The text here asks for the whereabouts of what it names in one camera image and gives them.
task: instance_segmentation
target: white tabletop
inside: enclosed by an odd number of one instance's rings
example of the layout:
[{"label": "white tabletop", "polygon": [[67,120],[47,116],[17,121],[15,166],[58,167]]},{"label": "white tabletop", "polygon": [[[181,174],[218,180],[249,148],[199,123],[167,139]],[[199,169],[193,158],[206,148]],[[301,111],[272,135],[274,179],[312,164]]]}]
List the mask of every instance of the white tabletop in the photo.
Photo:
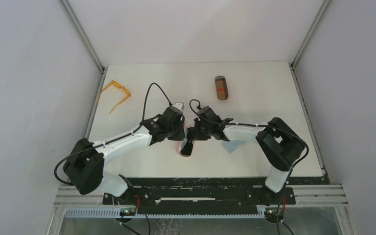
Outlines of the white tabletop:
[{"label": "white tabletop", "polygon": [[[214,78],[225,76],[229,98],[218,100]],[[150,83],[158,83],[171,102],[184,102],[184,116],[193,126],[195,114],[188,102],[199,99],[222,119],[262,123],[282,118],[309,145],[305,160],[292,176],[322,176],[301,103],[287,62],[226,62],[110,65],[104,86],[112,80],[127,88],[125,97],[117,88],[103,92],[90,132],[90,141],[103,140],[129,131],[141,121],[143,101]],[[145,118],[162,114],[168,106],[157,87],[152,87]],[[106,166],[108,172],[126,177],[263,177],[270,163],[258,144],[247,143],[228,153],[221,141],[195,141],[192,155],[177,154],[177,142],[165,140],[127,153]]]}]

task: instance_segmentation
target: white wall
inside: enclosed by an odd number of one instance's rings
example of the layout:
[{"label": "white wall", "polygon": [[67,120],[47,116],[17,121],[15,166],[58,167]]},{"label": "white wall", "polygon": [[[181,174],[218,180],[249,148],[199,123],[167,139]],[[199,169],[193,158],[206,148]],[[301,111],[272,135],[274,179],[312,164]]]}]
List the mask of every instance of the white wall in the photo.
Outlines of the white wall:
[{"label": "white wall", "polygon": [[0,234],[43,234],[98,71],[57,0],[0,0]]},{"label": "white wall", "polygon": [[376,1],[334,1],[298,65],[361,234],[376,234]]},{"label": "white wall", "polygon": [[70,0],[101,62],[289,61],[323,0]]}]

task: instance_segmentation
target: gray wall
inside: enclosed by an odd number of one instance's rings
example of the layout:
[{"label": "gray wall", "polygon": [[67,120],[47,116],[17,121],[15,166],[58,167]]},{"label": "gray wall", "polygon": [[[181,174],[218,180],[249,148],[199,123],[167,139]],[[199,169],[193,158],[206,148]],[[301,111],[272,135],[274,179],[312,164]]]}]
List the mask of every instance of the gray wall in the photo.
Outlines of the gray wall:
[{"label": "gray wall", "polygon": [[43,234],[98,71],[57,0],[0,0],[0,234]]},{"label": "gray wall", "polygon": [[333,1],[298,75],[358,230],[376,234],[376,1]]}]

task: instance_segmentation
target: brown eyeglass case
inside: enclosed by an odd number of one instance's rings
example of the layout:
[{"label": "brown eyeglass case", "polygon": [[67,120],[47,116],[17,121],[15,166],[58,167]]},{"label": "brown eyeglass case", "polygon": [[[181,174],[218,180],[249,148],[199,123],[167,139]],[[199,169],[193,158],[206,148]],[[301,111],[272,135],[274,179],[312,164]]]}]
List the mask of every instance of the brown eyeglass case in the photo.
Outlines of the brown eyeglass case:
[{"label": "brown eyeglass case", "polygon": [[217,98],[220,100],[228,99],[227,82],[224,76],[215,78],[215,88],[217,90]]}]

